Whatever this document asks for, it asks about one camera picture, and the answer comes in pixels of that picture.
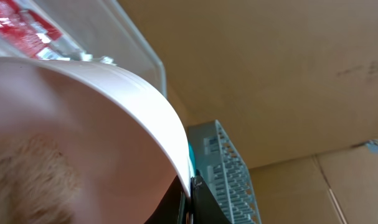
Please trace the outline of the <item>white paper napkin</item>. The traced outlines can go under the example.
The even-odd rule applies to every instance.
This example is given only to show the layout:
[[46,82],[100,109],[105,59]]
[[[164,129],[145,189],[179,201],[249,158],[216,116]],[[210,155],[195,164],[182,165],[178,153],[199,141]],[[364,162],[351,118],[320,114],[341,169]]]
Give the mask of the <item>white paper napkin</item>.
[[74,52],[69,54],[68,58],[71,60],[83,61],[83,62],[96,62],[109,65],[116,65],[114,59],[108,56],[95,57],[87,52]]

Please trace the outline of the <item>teal plastic serving tray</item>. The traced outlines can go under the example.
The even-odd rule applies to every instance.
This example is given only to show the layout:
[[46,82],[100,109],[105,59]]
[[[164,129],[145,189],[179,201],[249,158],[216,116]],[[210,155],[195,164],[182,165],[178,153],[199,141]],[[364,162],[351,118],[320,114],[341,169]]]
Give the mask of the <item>teal plastic serving tray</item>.
[[194,177],[196,175],[196,158],[192,148],[192,145],[188,143],[189,146],[189,158],[191,164],[191,176]]

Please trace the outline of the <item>clear plastic waste bin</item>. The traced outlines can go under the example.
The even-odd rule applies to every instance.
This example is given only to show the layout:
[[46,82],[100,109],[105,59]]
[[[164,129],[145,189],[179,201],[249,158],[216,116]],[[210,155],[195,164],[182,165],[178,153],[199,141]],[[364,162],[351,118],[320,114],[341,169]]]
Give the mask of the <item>clear plastic waste bin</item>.
[[[33,0],[14,1],[23,18],[40,34],[64,61],[74,52],[95,57],[108,56],[117,66],[131,71],[167,95],[162,61],[133,24],[117,1],[107,0]],[[0,38],[0,57],[30,58]]]

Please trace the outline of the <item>small white bowl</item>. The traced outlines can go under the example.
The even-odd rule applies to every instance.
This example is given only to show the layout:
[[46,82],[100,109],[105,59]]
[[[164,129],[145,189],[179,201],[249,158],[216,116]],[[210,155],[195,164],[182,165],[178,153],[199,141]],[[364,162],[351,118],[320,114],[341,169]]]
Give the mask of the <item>small white bowl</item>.
[[176,176],[190,199],[181,120],[125,69],[0,57],[0,141],[36,135],[53,139],[79,174],[71,223],[145,223]]

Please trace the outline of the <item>grey plastic dishwasher rack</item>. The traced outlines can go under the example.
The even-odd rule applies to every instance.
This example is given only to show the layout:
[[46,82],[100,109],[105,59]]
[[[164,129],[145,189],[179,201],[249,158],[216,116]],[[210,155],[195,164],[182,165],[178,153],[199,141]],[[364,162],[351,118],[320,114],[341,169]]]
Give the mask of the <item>grey plastic dishwasher rack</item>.
[[219,121],[190,126],[195,167],[231,223],[261,224],[246,164]]

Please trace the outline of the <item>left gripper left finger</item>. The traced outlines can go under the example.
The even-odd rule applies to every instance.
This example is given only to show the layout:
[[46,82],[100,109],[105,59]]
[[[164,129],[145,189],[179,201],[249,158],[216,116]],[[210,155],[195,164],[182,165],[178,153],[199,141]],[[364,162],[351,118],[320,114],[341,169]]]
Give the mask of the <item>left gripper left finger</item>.
[[176,176],[153,214],[144,224],[184,224],[186,222],[186,195]]

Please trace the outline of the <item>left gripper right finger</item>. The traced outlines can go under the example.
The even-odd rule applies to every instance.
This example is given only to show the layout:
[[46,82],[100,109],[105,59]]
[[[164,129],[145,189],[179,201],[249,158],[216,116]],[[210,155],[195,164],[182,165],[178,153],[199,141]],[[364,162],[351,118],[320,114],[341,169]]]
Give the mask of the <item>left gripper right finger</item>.
[[193,224],[231,224],[199,175],[191,179],[191,211]]

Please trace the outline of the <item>red snack wrapper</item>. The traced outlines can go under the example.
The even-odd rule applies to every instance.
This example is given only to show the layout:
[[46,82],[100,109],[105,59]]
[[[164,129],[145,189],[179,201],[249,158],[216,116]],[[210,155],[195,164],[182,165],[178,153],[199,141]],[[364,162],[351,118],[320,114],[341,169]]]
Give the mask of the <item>red snack wrapper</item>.
[[0,38],[27,57],[41,60],[62,58],[45,34],[37,32],[22,16],[14,1],[0,1]]

